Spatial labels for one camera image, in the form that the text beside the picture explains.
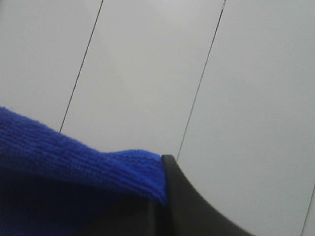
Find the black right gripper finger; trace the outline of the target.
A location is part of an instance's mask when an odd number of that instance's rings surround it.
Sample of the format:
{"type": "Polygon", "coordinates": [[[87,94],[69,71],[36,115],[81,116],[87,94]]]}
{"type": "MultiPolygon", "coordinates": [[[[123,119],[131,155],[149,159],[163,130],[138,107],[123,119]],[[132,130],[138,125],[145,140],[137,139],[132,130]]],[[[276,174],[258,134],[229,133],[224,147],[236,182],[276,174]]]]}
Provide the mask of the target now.
{"type": "Polygon", "coordinates": [[[249,233],[211,206],[192,186],[172,155],[161,157],[166,203],[153,205],[149,236],[247,236],[249,233]]]}

